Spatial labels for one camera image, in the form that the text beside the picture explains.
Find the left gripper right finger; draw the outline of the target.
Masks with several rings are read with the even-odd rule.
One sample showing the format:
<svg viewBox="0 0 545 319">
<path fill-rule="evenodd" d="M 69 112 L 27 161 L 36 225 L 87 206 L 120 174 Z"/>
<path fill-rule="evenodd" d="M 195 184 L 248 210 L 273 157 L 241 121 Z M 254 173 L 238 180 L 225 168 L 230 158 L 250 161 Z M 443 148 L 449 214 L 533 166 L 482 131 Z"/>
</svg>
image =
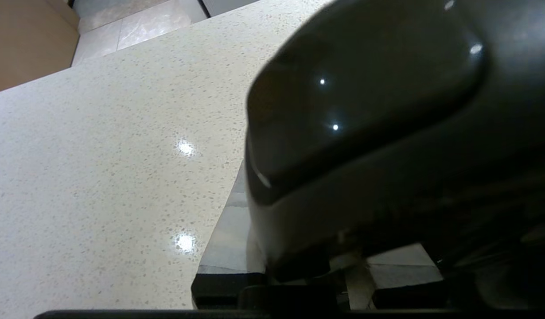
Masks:
<svg viewBox="0 0 545 319">
<path fill-rule="evenodd" d="M 370 257 L 377 309 L 441 309 L 449 290 L 439 268 L 421 244 Z"/>
</svg>

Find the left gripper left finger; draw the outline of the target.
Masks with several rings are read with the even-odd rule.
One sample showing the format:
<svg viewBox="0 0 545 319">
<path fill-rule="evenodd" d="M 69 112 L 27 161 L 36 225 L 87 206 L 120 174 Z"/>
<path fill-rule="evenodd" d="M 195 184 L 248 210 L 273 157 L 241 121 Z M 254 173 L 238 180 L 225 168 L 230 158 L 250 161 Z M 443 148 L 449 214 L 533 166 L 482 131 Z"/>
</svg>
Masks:
<svg viewBox="0 0 545 319">
<path fill-rule="evenodd" d="M 196 309 L 235 309 L 244 289 L 266 284 L 266 266 L 252 230 L 245 183 L 242 162 L 192 282 Z"/>
</svg>

